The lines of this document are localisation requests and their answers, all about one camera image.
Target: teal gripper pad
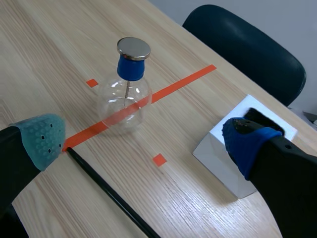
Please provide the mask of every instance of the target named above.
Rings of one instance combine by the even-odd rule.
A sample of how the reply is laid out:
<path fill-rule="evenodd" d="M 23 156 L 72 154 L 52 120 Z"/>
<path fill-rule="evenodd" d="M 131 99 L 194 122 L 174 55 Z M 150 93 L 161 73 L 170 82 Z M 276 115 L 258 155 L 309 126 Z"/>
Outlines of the teal gripper pad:
<path fill-rule="evenodd" d="M 65 142 L 65 122 L 60 116 L 44 114 L 11 126 L 20 129 L 23 146 L 40 171 L 44 171 L 61 153 Z"/>

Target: orange tape strip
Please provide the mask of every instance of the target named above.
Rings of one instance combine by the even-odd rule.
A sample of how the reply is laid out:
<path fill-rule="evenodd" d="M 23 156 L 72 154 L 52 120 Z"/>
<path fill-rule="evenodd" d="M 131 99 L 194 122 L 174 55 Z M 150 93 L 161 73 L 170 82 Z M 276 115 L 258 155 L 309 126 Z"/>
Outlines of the orange tape strip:
<path fill-rule="evenodd" d="M 209 66 L 197 71 L 196 73 L 193 73 L 193 74 L 187 76 L 186 78 L 183 78 L 183 79 L 169 85 L 168 87 L 159 90 L 158 92 L 153 94 L 152 103 L 157 102 L 159 99 L 162 99 L 162 98 L 168 96 L 169 94 L 171 94 L 171 93 L 177 91 L 178 89 L 186 86 L 187 84 L 201 78 L 202 76 L 214 71 L 215 69 L 216 69 L 216 67 L 214 65 L 209 65 Z M 115 114 L 113 114 L 112 116 L 110 116 L 109 118 L 106 119 L 107 123 L 108 124 L 115 124 L 116 122 L 123 120 L 126 116 L 128 116 L 128 115 L 132 114 L 133 112 L 135 112 L 136 110 L 138 110 L 139 107 L 142 107 L 145 102 L 146 102 L 146 98 L 116 112 Z M 105 124 L 103 124 L 100 121 L 100 122 L 88 127 L 87 129 L 84 129 L 83 131 L 81 131 L 81 132 L 71 136 L 70 138 L 66 139 L 63 151 L 65 151 L 65 149 L 67 147 L 75 147 L 76 145 L 79 145 L 80 143 L 82 143 L 82 142 L 90 139 L 91 137 L 99 134 L 100 132 L 106 130 L 107 128 L 108 127 L 105 126 Z"/>
<path fill-rule="evenodd" d="M 91 87 L 91 88 L 93 88 L 93 87 L 95 87 L 95 86 L 98 85 L 98 82 L 97 82 L 96 80 L 94 80 L 94 79 L 90 79 L 90 80 L 88 80 L 86 83 L 87 83 L 88 86 Z"/>
<path fill-rule="evenodd" d="M 166 159 L 162 154 L 158 154 L 153 158 L 154 163 L 159 167 L 166 163 Z"/>

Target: glass bottle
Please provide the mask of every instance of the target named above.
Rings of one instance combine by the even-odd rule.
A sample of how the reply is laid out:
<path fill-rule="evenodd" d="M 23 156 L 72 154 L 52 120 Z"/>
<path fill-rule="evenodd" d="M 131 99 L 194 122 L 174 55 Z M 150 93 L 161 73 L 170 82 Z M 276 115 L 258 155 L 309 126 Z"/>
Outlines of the glass bottle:
<path fill-rule="evenodd" d="M 143 77 L 151 49 L 138 38 L 126 37 L 118 41 L 117 50 L 117 70 L 100 84 L 97 109 L 107 127 L 122 133 L 136 128 L 151 105 L 152 92 Z"/>

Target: wooden table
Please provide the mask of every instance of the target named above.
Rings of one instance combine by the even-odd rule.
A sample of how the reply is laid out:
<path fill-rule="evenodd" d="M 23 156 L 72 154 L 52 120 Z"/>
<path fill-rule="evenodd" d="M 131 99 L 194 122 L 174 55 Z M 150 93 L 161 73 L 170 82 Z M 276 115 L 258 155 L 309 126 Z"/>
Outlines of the wooden table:
<path fill-rule="evenodd" d="M 96 91 L 117 64 L 116 42 L 134 36 L 152 48 L 153 92 L 204 67 L 217 70 L 154 103 L 133 134 L 105 132 L 76 146 L 94 169 L 163 237 L 280 237 L 264 200 L 237 200 L 195 157 L 206 133 L 251 94 L 298 129 L 317 155 L 317 133 L 146 0 L 2 0 L 1 122 L 63 115 L 67 136 L 98 121 Z M 158 167 L 153 157 L 167 162 Z M 30 237 L 129 238 L 142 232 L 62 154 L 16 198 Z"/>

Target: bottle cap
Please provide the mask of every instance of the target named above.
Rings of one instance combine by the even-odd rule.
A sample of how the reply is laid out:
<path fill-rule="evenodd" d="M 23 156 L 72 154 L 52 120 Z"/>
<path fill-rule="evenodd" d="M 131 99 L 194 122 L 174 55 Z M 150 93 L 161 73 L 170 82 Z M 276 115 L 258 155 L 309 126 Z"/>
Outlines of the bottle cap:
<path fill-rule="evenodd" d="M 119 40 L 117 50 L 124 58 L 133 61 L 145 60 L 151 53 L 151 48 L 145 41 L 134 37 Z"/>

